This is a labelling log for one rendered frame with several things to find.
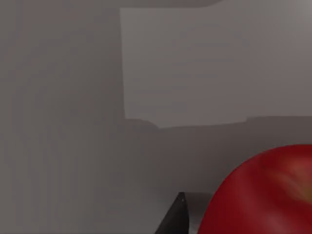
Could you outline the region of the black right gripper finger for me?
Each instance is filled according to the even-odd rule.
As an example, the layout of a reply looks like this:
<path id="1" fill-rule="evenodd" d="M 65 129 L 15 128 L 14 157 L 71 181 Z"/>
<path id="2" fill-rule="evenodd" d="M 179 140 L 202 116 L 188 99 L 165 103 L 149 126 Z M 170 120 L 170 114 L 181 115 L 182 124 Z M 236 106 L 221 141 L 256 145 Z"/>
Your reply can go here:
<path id="1" fill-rule="evenodd" d="M 189 210 L 184 192 L 179 192 L 154 234 L 189 234 Z"/>

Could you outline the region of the red apple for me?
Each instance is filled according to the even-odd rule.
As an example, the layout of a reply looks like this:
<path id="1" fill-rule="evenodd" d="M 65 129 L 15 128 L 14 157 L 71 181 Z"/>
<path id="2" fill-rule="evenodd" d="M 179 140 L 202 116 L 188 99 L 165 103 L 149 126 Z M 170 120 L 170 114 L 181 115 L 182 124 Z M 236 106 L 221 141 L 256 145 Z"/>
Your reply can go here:
<path id="1" fill-rule="evenodd" d="M 312 144 L 273 148 L 235 168 L 198 234 L 312 234 Z"/>

